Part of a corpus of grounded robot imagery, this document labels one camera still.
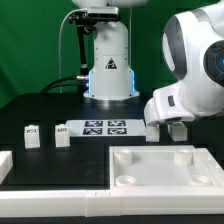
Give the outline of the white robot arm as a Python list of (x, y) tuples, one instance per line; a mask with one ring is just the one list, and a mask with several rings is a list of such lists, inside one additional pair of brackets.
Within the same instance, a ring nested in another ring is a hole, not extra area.
[[(108, 106), (138, 97), (126, 59), (128, 31), (118, 15), (121, 8), (149, 0), (71, 1), (94, 33), (94, 66), (85, 99)], [(163, 31), (162, 51), (178, 81), (153, 92), (144, 108), (148, 126), (191, 122), (224, 109), (224, 0), (172, 16)]]

